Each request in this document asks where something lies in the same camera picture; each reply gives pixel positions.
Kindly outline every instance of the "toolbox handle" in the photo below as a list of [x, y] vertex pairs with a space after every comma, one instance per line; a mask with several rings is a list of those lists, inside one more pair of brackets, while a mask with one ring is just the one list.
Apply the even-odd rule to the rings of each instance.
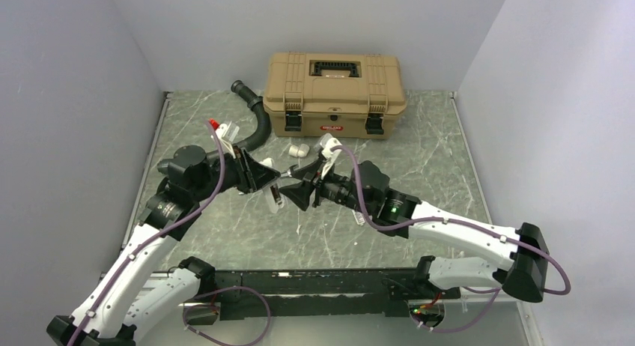
[[359, 78], [357, 64], [349, 61], [316, 61], [311, 76], [322, 76], [322, 70], [349, 70], [350, 78]]

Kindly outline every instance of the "red label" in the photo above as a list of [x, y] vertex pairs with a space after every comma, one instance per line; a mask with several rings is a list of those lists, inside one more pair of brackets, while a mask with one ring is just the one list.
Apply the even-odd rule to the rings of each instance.
[[326, 130], [326, 131], [342, 131], [344, 129], [344, 127], [324, 125], [324, 126], [320, 127], [320, 129]]

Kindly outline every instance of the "small white object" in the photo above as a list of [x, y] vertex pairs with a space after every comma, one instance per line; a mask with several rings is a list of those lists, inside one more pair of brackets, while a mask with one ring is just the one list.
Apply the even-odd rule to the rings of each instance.
[[364, 214], [360, 213], [359, 211], [355, 211], [355, 210], [351, 210], [353, 212], [353, 217], [355, 218], [355, 222], [357, 222], [357, 225], [362, 226], [366, 223], [366, 220], [364, 220]]
[[467, 313], [467, 296], [461, 298], [461, 308], [464, 314]]
[[238, 130], [240, 130], [240, 127], [230, 121], [228, 124], [220, 124], [218, 129], [216, 129], [216, 134], [218, 137], [225, 139], [228, 142], [234, 142], [236, 135], [238, 135]]
[[306, 157], [309, 155], [309, 146], [307, 144], [300, 144], [300, 146], [291, 145], [289, 147], [289, 155], [292, 157]]
[[216, 129], [216, 135], [220, 139], [223, 151], [229, 153], [234, 159], [236, 159], [236, 154], [234, 152], [234, 146], [231, 143], [234, 141], [234, 138], [236, 138], [239, 129], [236, 124], [231, 122], [229, 124], [220, 124]]
[[341, 150], [332, 151], [335, 146], [341, 146], [341, 142], [338, 139], [334, 138], [331, 134], [327, 133], [322, 136], [320, 139], [320, 145], [322, 145], [322, 155], [326, 157], [326, 163], [322, 168], [322, 175], [320, 176], [322, 179], [329, 173], [329, 170], [335, 164], [335, 160], [337, 160], [339, 153]]

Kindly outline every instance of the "red cap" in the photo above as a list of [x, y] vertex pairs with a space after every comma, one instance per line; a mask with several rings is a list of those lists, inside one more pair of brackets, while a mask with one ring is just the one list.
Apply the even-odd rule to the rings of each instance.
[[212, 125], [214, 130], [218, 129], [218, 127], [220, 126], [220, 124], [218, 124], [218, 121], [216, 121], [214, 119], [210, 119], [210, 124]]

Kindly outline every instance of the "black hose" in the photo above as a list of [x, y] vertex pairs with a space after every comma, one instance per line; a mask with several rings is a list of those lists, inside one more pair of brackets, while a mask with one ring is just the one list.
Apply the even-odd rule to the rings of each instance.
[[[271, 134], [271, 120], [269, 115], [264, 111], [262, 97], [256, 95], [252, 89], [244, 85], [240, 80], [236, 80], [231, 84], [231, 91], [238, 94], [247, 102], [247, 107], [256, 114], [256, 130], [247, 136], [244, 140], [234, 143], [239, 148], [245, 148], [247, 151], [253, 151], [264, 144]], [[211, 151], [207, 153], [207, 159], [213, 160], [218, 157], [218, 152]]]

